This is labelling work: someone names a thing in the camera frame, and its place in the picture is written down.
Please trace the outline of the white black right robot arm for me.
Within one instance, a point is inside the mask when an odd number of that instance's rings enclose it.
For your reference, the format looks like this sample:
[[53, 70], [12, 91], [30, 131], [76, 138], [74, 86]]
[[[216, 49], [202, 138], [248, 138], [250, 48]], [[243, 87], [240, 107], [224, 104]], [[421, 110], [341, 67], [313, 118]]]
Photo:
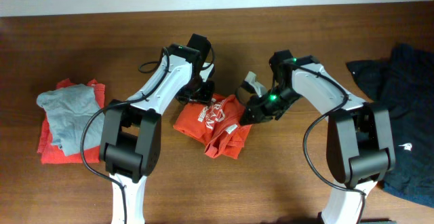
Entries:
[[[314, 56], [294, 57], [287, 50], [269, 60], [272, 87], [266, 89], [249, 72], [240, 88], [250, 94], [239, 120], [242, 126], [278, 120], [300, 98], [307, 99], [320, 116], [307, 128], [302, 141], [304, 157], [313, 173], [332, 188], [319, 223], [361, 223], [366, 199], [395, 167], [389, 111], [366, 102], [332, 78]], [[322, 176], [309, 157], [309, 134], [321, 121], [328, 123], [326, 161], [333, 176]]]

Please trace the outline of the red soccer t-shirt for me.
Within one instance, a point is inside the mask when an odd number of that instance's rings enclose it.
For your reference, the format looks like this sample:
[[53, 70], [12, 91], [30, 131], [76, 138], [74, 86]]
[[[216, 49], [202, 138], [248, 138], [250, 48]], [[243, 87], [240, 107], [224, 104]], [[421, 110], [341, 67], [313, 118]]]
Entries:
[[174, 129], [202, 143], [210, 158], [225, 155], [237, 159], [251, 130], [251, 125], [239, 123], [244, 111], [235, 95], [214, 94], [210, 106], [185, 105]]

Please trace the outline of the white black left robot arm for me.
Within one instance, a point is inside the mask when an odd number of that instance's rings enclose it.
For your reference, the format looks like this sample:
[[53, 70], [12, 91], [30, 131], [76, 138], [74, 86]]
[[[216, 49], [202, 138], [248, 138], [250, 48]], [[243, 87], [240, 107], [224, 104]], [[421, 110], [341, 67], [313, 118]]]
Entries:
[[214, 63], [206, 59], [214, 55], [209, 41], [163, 48], [139, 91], [103, 109], [100, 159], [113, 185], [112, 223], [145, 222], [144, 189], [161, 151], [162, 115], [173, 99], [210, 104]]

